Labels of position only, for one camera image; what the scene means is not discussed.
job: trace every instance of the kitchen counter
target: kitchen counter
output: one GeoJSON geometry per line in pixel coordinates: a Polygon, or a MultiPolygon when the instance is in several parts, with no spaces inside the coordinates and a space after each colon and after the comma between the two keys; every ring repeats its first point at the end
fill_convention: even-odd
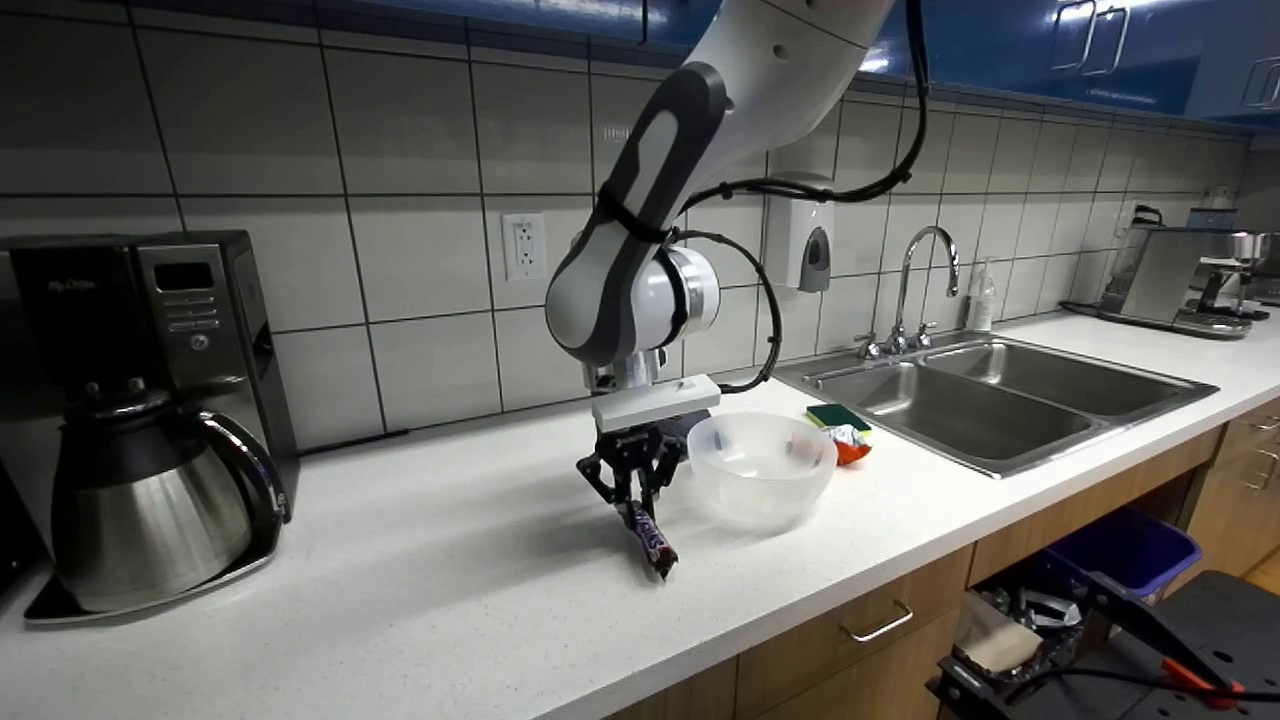
{"type": "MultiPolygon", "coordinates": [[[[1280,319],[1237,343],[1085,317],[999,335],[1221,393],[1013,479],[874,433],[783,538],[715,531],[674,497],[664,585],[572,467],[583,410],[317,457],[280,558],[225,593],[59,634],[20,624],[41,575],[9,593],[0,718],[604,718],[1280,398],[1280,319]]],[[[767,385],[723,413],[805,406],[767,385]]]]}

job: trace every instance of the wall outlet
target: wall outlet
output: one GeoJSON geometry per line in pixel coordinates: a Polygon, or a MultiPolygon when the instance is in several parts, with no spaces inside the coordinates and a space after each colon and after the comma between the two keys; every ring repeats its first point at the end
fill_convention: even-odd
{"type": "Polygon", "coordinates": [[[502,217],[508,279],[540,283],[548,279],[548,222],[544,217],[502,217]]]}

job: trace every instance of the white tile wall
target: white tile wall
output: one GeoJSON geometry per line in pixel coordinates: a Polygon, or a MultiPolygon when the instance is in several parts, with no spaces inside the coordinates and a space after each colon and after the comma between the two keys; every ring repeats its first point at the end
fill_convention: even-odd
{"type": "Polygon", "coordinates": [[[492,317],[370,326],[389,429],[501,413],[492,317]]]}
{"type": "MultiPolygon", "coordinates": [[[[502,217],[544,217],[552,273],[656,69],[171,12],[127,29],[98,12],[0,0],[0,237],[246,230],[302,448],[583,398],[577,359],[544,334],[544,279],[502,273],[502,217]]],[[[853,92],[798,146],[708,179],[866,185],[901,159],[911,121],[901,95],[853,92]]],[[[904,244],[934,222],[960,244],[960,294],[988,260],[1003,319],[1096,302],[1132,206],[1181,222],[1231,201],[1245,157],[1241,137],[1208,128],[934,104],[917,179],[835,208],[832,289],[783,294],[783,355],[884,342],[904,244]]],[[[751,198],[685,224],[767,244],[751,198]]],[[[757,367],[757,277],[728,250],[697,250],[728,294],[664,375],[757,367]]],[[[960,326],[944,283],[944,255],[919,244],[907,334],[960,326]]]]}
{"type": "Polygon", "coordinates": [[[329,51],[352,194],[480,194],[466,63],[329,51]]]}
{"type": "Polygon", "coordinates": [[[480,198],[352,201],[369,319],[487,308],[480,198]]]}

